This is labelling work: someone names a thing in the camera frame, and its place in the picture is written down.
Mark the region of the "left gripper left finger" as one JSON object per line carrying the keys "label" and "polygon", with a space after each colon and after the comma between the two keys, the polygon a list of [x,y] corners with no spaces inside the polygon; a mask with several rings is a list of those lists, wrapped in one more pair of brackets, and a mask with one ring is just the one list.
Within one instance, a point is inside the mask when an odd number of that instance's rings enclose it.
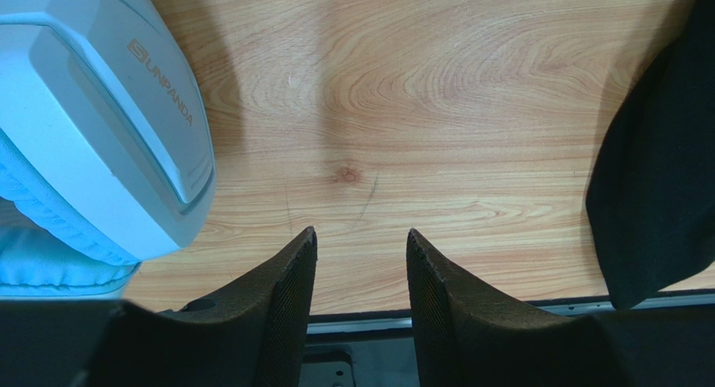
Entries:
{"label": "left gripper left finger", "polygon": [[132,303],[89,366],[91,386],[296,386],[317,263],[307,227],[274,257],[179,311]]}

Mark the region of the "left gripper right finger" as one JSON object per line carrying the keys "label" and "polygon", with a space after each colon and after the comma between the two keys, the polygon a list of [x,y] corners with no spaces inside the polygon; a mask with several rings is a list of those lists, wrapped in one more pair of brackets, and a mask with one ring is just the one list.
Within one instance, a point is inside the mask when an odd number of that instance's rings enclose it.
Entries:
{"label": "left gripper right finger", "polygon": [[423,386],[629,386],[592,317],[541,310],[449,260],[411,229],[406,268]]}

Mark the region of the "black t shirt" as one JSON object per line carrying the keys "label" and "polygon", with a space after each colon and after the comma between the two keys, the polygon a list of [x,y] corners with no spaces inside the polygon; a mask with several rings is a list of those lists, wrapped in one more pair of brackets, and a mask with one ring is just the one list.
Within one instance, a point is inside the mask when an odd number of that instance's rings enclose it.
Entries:
{"label": "black t shirt", "polygon": [[714,261],[714,0],[634,83],[586,194],[610,301],[628,310]]}

